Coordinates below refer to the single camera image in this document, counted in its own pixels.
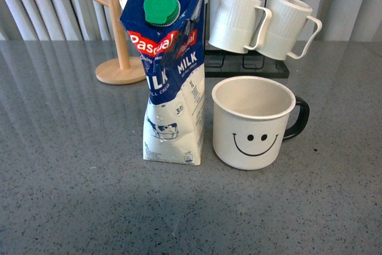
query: countertop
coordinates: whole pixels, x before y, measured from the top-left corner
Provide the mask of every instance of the countertop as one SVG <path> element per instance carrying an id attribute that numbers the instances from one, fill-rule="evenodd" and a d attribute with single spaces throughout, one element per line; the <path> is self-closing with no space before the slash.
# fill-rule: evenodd
<path id="1" fill-rule="evenodd" d="M 382 254 L 382 43 L 313 42 L 277 79 L 310 105 L 277 160 L 142 159 L 147 82 L 113 42 L 0 42 L 0 254 Z"/>

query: white mug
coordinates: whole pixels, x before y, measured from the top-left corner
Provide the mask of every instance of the white mug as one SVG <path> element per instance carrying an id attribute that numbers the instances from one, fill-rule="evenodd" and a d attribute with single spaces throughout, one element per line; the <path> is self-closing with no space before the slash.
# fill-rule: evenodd
<path id="1" fill-rule="evenodd" d="M 260 5 L 260 0 L 220 0 L 208 42 L 222 50 L 241 54 L 261 46 L 272 12 Z M 261 23 L 256 43 L 250 46 L 255 32 L 256 10 L 263 10 L 265 18 Z"/>
<path id="2" fill-rule="evenodd" d="M 309 105 L 284 85 L 256 76 L 238 76 L 212 89 L 213 147 L 226 164 L 257 170 L 278 156 L 281 142 L 300 134 L 309 118 Z M 291 111 L 298 105 L 296 122 L 288 129 Z"/>
<path id="3" fill-rule="evenodd" d="M 276 60 L 285 60 L 287 56 L 294 59 L 305 56 L 309 45 L 322 28 L 321 21 L 311 16 L 313 9 L 301 0 L 270 0 L 268 8 L 272 11 L 272 18 L 264 42 L 256 51 Z M 292 49 L 308 20 L 315 22 L 317 28 L 298 56 Z"/>

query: smiley face mug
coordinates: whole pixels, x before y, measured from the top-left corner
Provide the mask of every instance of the smiley face mug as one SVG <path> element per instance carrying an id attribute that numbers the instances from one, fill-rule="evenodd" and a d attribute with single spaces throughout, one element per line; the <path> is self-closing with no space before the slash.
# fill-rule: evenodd
<path id="1" fill-rule="evenodd" d="M 212 89 L 213 147 L 226 164 L 257 170 L 278 156 L 283 140 L 300 134 L 309 118 L 309 105 L 284 85 L 256 76 L 238 76 Z M 296 122 L 287 123 L 295 106 Z"/>

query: white ribbed mug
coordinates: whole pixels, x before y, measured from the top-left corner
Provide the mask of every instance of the white ribbed mug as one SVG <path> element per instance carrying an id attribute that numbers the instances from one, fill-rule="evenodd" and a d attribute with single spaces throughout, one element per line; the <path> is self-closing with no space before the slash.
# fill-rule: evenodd
<path id="1" fill-rule="evenodd" d="M 260 0 L 220 0 L 208 42 L 219 49 L 241 54 L 260 47 L 272 17 L 272 12 L 260 5 Z M 256 10 L 263 10 L 265 17 L 261 22 L 256 43 L 250 46 L 255 33 Z"/>
<path id="2" fill-rule="evenodd" d="M 269 21 L 264 42 L 256 48 L 256 51 L 276 60 L 285 60 L 287 56 L 294 59 L 304 57 L 322 28 L 321 21 L 310 16 L 313 9 L 301 0 L 270 0 L 268 8 L 272 11 L 272 18 Z M 298 56 L 292 52 L 292 49 L 308 20 L 315 22 L 317 28 L 306 42 L 301 55 Z"/>

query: pascual logo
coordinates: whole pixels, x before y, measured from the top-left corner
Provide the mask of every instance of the pascual logo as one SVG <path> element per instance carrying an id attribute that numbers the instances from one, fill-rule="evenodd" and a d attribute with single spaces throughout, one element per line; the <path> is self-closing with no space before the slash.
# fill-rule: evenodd
<path id="1" fill-rule="evenodd" d="M 143 37 L 140 33 L 129 31 L 131 41 L 137 47 L 138 51 L 151 57 L 159 53 L 172 49 L 172 44 L 179 34 L 179 31 L 172 31 L 161 42 L 155 43 L 149 38 Z"/>

